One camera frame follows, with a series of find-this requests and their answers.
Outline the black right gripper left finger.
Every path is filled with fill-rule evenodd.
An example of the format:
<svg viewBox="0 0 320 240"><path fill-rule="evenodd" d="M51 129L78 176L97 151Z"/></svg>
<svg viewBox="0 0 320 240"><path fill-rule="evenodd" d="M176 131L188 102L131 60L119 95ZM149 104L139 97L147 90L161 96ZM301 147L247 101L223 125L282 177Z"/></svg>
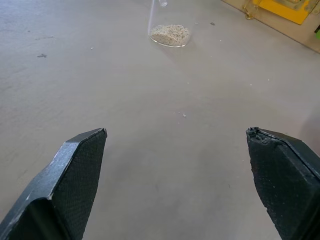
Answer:
<svg viewBox="0 0 320 240"><path fill-rule="evenodd" d="M65 141L0 224L2 240L81 240L96 197L105 128Z"/></svg>

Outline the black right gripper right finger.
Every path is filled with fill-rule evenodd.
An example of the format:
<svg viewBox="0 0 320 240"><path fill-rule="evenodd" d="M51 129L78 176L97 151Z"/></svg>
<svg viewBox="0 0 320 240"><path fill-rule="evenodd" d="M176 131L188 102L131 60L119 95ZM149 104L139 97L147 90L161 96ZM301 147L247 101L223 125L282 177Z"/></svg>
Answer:
<svg viewBox="0 0 320 240"><path fill-rule="evenodd" d="M246 130L253 181L283 240L320 238L320 157L302 140Z"/></svg>

